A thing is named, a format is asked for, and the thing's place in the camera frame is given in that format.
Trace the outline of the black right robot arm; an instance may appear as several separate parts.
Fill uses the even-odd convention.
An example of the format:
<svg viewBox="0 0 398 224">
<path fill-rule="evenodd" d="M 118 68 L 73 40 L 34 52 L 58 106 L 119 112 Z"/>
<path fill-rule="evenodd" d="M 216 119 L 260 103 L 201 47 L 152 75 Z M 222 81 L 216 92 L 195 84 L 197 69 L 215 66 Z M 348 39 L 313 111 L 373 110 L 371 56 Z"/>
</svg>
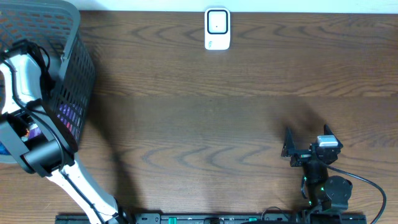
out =
<svg viewBox="0 0 398 224">
<path fill-rule="evenodd" d="M 352 183 L 328 174 L 328 166 L 338 159 L 343 145 L 327 125 L 323 131 L 308 149 L 297 149 L 291 130 L 285 131 L 281 156 L 290 157 L 290 166 L 303 168 L 301 192 L 310 204 L 296 213 L 300 223 L 342 223 L 342 213 L 348 209 Z"/>
</svg>

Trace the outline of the blue snack wrapper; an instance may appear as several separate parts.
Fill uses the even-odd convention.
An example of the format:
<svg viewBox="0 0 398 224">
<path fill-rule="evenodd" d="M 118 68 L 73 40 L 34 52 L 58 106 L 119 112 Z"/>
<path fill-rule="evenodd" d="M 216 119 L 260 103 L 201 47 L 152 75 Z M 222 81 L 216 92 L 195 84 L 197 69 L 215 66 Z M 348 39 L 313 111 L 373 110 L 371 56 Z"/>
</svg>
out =
<svg viewBox="0 0 398 224">
<path fill-rule="evenodd" d="M 2 143 L 0 143 L 0 155 L 8 156 L 9 154 L 9 151 L 4 147 Z"/>
</svg>

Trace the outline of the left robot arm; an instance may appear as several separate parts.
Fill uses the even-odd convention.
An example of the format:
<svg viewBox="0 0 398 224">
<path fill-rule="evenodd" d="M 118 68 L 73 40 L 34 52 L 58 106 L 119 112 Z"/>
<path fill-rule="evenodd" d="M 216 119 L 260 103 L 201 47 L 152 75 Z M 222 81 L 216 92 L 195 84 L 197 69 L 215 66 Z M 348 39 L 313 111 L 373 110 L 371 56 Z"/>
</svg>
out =
<svg viewBox="0 0 398 224">
<path fill-rule="evenodd" d="M 49 53 L 29 40 L 17 41 L 1 52 L 1 73 L 1 143 L 12 158 L 27 173 L 62 188 L 90 223 L 130 223 L 117 200 L 83 166 L 67 114 L 54 113 L 47 105 L 56 84 Z"/>
</svg>

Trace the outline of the purple noodle packet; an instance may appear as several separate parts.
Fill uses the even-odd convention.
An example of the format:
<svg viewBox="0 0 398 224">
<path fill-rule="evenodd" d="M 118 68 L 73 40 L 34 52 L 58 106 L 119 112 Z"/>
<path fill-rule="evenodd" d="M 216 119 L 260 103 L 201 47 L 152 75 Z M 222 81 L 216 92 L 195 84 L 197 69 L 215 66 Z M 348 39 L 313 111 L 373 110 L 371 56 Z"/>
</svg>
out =
<svg viewBox="0 0 398 224">
<path fill-rule="evenodd" d="M 83 127 L 83 121 L 81 118 L 83 110 L 80 108 L 80 106 L 60 103 L 59 107 L 53 113 L 71 132 L 76 142 L 79 142 L 81 129 Z M 28 141 L 40 136 L 42 131 L 38 127 L 37 123 L 30 116 L 26 117 L 25 119 L 28 125 L 27 134 L 22 138 L 22 140 Z"/>
</svg>

